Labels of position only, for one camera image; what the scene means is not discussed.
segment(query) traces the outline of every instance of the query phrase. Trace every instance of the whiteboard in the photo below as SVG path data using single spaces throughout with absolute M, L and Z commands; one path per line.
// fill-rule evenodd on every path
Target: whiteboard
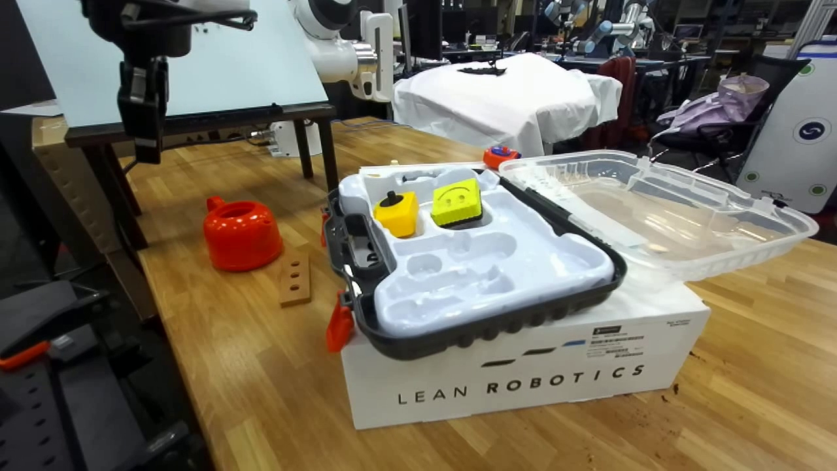
M 18 0 L 71 129 L 120 124 L 117 66 L 123 52 L 99 40 L 82 0 Z M 284 0 L 252 0 L 252 32 L 199 24 L 190 52 L 171 57 L 168 115 L 326 103 L 307 37 Z

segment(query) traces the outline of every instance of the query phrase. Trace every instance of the white fabric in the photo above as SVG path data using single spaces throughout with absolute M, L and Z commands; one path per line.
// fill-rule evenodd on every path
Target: white fabric
M 457 62 L 396 85 L 396 124 L 466 142 L 507 143 L 521 155 L 546 155 L 552 143 L 614 121 L 622 85 L 564 70 L 539 55 L 496 60 L 501 75 L 473 75 Z

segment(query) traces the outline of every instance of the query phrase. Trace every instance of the wooden table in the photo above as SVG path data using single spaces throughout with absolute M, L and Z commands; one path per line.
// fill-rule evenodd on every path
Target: wooden table
M 475 160 L 478 150 L 382 121 L 335 126 L 339 174 L 371 163 Z M 755 270 L 695 283 L 713 310 L 673 389 L 356 431 L 324 325 L 339 280 L 318 249 L 324 181 L 248 143 L 190 147 L 130 187 L 161 325 L 220 468 L 834 468 L 837 249 L 807 242 Z M 279 306 L 279 266 L 222 276 L 203 198 L 254 197 L 313 299 Z

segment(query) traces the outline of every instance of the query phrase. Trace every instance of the table leg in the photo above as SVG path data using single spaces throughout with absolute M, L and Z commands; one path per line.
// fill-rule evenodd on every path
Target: table leg
M 338 189 L 338 157 L 335 157 L 335 138 L 331 138 L 331 119 L 317 119 L 318 142 L 321 142 L 321 164 L 324 164 L 324 184 L 326 189 Z
M 147 238 L 135 225 L 135 215 L 139 215 L 139 201 L 125 181 L 123 168 L 114 160 L 113 147 L 84 147 L 84 157 L 89 163 L 89 168 L 95 170 L 108 204 L 113 206 L 113 217 L 117 230 L 123 230 L 123 236 L 129 238 L 130 249 L 143 249 Z
M 299 160 L 304 164 L 304 179 L 311 181 L 313 170 L 311 170 L 311 150 L 308 150 L 307 121 L 292 121 L 292 132 L 295 132 Z

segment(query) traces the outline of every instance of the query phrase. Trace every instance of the plastic tray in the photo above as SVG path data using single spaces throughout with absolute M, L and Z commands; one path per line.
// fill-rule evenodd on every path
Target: plastic tray
M 326 209 L 335 270 L 348 280 L 359 328 L 392 359 L 418 359 L 473 338 L 605 302 L 626 263 L 534 191 L 478 174 L 484 217 L 469 229 L 437 229 L 432 189 L 473 170 L 350 175 Z M 416 191 L 418 234 L 389 236 L 371 204 L 386 191 Z
M 627 259 L 679 280 L 760 265 L 815 234 L 802 212 L 626 153 L 528 157 L 504 163 L 499 175 L 564 206 Z

